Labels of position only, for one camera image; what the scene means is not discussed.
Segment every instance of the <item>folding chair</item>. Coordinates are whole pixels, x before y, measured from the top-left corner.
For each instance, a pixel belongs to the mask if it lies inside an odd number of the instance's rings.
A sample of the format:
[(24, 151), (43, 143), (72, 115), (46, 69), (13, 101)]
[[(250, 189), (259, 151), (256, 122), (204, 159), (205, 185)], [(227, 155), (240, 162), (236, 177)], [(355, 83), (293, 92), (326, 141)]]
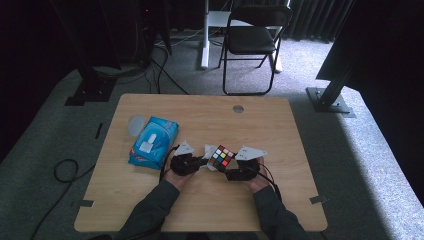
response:
[[(274, 72), (277, 63), (278, 53), (280, 51), (281, 36), (288, 26), (292, 17), (292, 10), (287, 6), (280, 5), (247, 5), (235, 9), (229, 16), (227, 28), (222, 44), (221, 57), (218, 68), (221, 67), (221, 61), (224, 61), (224, 76), (222, 89), (227, 95), (265, 95), (271, 88), (274, 81)], [(234, 26), (234, 21), (247, 23), (248, 26)], [(269, 27), (276, 28), (276, 34), (271, 35)], [(231, 58), (228, 59), (227, 53), (234, 55), (265, 55), (263, 58)], [(237, 92), (229, 93), (226, 90), (227, 61), (228, 60), (261, 60), (257, 68), (260, 68), (269, 56), (275, 53), (275, 59), (272, 64), (271, 80), (269, 87), (263, 92)]]

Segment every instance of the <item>black stand base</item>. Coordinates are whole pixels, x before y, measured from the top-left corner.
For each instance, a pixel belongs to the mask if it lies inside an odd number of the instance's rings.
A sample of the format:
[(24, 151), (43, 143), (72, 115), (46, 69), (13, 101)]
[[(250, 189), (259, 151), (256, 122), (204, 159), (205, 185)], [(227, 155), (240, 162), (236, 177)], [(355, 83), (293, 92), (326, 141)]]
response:
[(321, 104), (320, 98), (322, 93), (325, 91), (325, 88), (306, 88), (306, 92), (311, 99), (312, 105), (316, 112), (330, 112), (330, 113), (341, 113), (345, 118), (356, 118), (355, 113), (352, 108), (348, 107), (343, 100), (343, 97), (339, 95), (330, 106), (324, 106)]
[(102, 78), (101, 84), (93, 91), (86, 91), (84, 80), (78, 86), (73, 97), (66, 100), (65, 106), (84, 106), (85, 102), (107, 102), (115, 87), (116, 78)]

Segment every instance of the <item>cube face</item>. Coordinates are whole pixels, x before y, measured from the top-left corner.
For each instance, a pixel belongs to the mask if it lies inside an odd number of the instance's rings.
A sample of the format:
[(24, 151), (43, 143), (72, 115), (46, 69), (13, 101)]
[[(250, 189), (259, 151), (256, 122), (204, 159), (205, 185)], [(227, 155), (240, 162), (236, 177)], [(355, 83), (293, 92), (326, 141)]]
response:
[(215, 153), (209, 159), (209, 163), (218, 170), (224, 170), (234, 157), (234, 153), (226, 149), (224, 146), (219, 145)]

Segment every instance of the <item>blue box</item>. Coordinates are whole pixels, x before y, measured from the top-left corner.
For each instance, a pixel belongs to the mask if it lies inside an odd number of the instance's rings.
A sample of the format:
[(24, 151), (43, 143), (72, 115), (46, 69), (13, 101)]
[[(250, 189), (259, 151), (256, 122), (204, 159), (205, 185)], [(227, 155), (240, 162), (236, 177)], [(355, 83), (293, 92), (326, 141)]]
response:
[(178, 124), (158, 117), (150, 117), (146, 127), (130, 151), (129, 163), (153, 169), (161, 169), (163, 159), (174, 144)]

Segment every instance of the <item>person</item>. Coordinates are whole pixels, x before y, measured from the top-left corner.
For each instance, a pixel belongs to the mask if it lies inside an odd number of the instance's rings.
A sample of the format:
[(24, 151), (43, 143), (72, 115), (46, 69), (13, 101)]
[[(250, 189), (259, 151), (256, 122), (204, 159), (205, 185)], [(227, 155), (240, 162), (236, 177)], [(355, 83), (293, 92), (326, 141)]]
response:
[[(257, 158), (257, 161), (260, 173), (266, 176), (264, 158)], [(165, 217), (170, 213), (185, 183), (194, 174), (179, 176), (169, 169), (162, 181), (134, 207), (114, 239), (159, 239)], [(253, 194), (261, 230), (269, 239), (309, 239), (296, 215), (285, 208), (265, 178), (258, 175), (243, 183)]]

